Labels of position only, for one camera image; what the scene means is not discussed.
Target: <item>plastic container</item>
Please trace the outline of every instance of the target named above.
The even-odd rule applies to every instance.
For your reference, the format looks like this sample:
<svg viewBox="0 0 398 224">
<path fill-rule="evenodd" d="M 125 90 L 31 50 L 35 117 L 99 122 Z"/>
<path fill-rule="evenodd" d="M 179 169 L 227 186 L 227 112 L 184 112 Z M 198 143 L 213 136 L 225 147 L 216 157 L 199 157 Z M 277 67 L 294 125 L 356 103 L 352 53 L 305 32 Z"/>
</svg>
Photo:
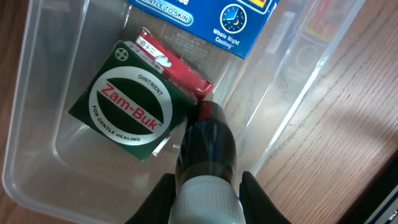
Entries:
<svg viewBox="0 0 398 224">
<path fill-rule="evenodd" d="M 243 60 L 123 0 L 31 0 L 2 182 L 33 210 L 77 223 L 123 223 L 162 174 L 182 132 L 145 162 L 67 111 L 118 39 L 145 25 L 215 81 L 237 140 L 238 173 L 256 174 L 364 0 L 281 0 Z"/>
</svg>

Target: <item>wooden floor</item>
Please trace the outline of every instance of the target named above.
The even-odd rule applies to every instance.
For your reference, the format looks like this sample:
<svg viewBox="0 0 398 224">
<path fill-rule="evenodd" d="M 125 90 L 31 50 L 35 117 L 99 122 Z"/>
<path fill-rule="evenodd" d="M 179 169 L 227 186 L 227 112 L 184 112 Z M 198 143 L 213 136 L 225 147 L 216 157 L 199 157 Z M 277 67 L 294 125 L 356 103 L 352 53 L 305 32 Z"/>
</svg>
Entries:
<svg viewBox="0 0 398 224">
<path fill-rule="evenodd" d="M 1 158 L 26 9 L 27 0 L 0 1 Z M 397 43 L 398 1 L 367 0 L 257 175 L 292 223 L 336 223 L 397 156 Z M 67 223 L 0 193 L 0 223 Z"/>
</svg>

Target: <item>bayer logo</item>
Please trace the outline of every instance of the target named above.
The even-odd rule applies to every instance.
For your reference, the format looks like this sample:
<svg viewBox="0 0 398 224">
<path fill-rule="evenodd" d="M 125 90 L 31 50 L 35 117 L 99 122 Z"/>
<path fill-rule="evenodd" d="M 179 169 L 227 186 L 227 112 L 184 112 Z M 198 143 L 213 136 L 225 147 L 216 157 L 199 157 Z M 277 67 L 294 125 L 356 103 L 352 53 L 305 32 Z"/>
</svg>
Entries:
<svg viewBox="0 0 398 224">
<path fill-rule="evenodd" d="M 115 52 L 115 57 L 123 62 L 129 58 L 129 52 L 124 48 L 118 48 Z"/>
</svg>

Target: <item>blue package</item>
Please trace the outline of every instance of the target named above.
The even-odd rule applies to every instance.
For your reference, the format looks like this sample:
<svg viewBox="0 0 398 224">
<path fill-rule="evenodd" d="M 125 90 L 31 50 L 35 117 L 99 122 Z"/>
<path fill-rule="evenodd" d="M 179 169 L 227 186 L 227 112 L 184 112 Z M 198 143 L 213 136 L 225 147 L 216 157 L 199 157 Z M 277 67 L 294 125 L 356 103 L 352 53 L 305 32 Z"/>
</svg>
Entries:
<svg viewBox="0 0 398 224">
<path fill-rule="evenodd" d="M 246 58 L 279 0 L 128 0 L 222 49 Z"/>
</svg>

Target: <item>clock icon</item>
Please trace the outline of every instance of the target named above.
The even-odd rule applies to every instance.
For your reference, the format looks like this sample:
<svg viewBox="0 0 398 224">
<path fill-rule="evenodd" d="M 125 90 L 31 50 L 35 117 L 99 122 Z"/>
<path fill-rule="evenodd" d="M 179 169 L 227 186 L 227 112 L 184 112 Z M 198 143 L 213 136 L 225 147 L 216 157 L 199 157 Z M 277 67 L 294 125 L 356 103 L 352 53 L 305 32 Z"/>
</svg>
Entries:
<svg viewBox="0 0 398 224">
<path fill-rule="evenodd" d="M 238 4 L 227 5 L 221 12 L 220 22 L 226 32 L 237 34 L 246 26 L 246 11 Z"/>
</svg>

